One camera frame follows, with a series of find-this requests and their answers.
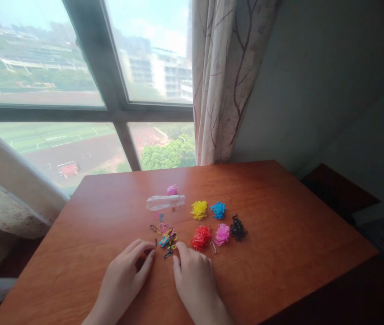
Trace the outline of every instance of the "red vehicle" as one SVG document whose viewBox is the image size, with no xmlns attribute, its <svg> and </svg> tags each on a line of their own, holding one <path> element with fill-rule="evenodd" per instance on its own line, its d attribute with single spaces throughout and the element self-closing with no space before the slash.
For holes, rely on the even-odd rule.
<svg viewBox="0 0 384 325">
<path fill-rule="evenodd" d="M 74 161 L 71 161 L 58 165 L 57 169 L 60 175 L 64 176 L 65 178 L 69 178 L 70 176 L 78 174 L 79 166 Z"/>
</svg>

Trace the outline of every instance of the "wooden table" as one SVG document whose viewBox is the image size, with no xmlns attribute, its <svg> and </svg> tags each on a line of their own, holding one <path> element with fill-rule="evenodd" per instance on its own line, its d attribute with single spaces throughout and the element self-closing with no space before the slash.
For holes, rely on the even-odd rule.
<svg viewBox="0 0 384 325">
<path fill-rule="evenodd" d="M 154 241 L 148 197 L 178 184 L 185 207 L 163 211 L 190 245 L 191 204 L 221 201 L 247 239 L 230 239 L 213 260 L 219 293 L 238 324 L 256 324 L 377 254 L 358 232 L 275 161 L 86 176 L 0 307 L 0 324 L 80 324 L 108 264 L 136 238 Z M 191 324 L 178 298 L 172 258 L 156 250 L 149 277 L 122 321 Z"/>
</svg>

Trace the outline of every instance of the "curtain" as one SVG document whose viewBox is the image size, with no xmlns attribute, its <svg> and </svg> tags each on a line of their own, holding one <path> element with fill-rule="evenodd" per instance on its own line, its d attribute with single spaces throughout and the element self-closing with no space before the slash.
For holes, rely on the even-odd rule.
<svg viewBox="0 0 384 325">
<path fill-rule="evenodd" d="M 0 139 L 0 263 L 19 237 L 46 235 L 68 199 Z M 0 279 L 0 301 L 13 283 Z"/>
<path fill-rule="evenodd" d="M 197 164 L 227 162 L 277 13 L 278 0 L 192 2 Z"/>
</svg>

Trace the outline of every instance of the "left hand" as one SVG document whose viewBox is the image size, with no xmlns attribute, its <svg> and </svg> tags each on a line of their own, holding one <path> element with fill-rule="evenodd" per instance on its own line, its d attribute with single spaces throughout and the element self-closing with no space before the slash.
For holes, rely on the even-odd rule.
<svg viewBox="0 0 384 325">
<path fill-rule="evenodd" d="M 115 325 L 144 285 L 153 264 L 155 244 L 141 239 L 131 243 L 108 266 L 96 303 L 82 325 Z M 137 272 L 136 263 L 145 251 L 151 252 Z"/>
</svg>

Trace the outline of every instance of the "glass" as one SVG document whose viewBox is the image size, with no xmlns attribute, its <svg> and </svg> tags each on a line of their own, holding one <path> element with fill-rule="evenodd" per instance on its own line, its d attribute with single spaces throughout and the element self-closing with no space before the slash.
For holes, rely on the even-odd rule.
<svg viewBox="0 0 384 325">
<path fill-rule="evenodd" d="M 142 170 L 197 165 L 193 123 L 128 123 Z"/>
<path fill-rule="evenodd" d="M 0 104 L 104 108 L 61 0 L 0 0 Z"/>
<path fill-rule="evenodd" d="M 192 1 L 106 6 L 129 99 L 192 104 Z"/>
<path fill-rule="evenodd" d="M 0 122 L 0 137 L 69 195 L 85 175 L 131 172 L 112 123 Z"/>
</svg>

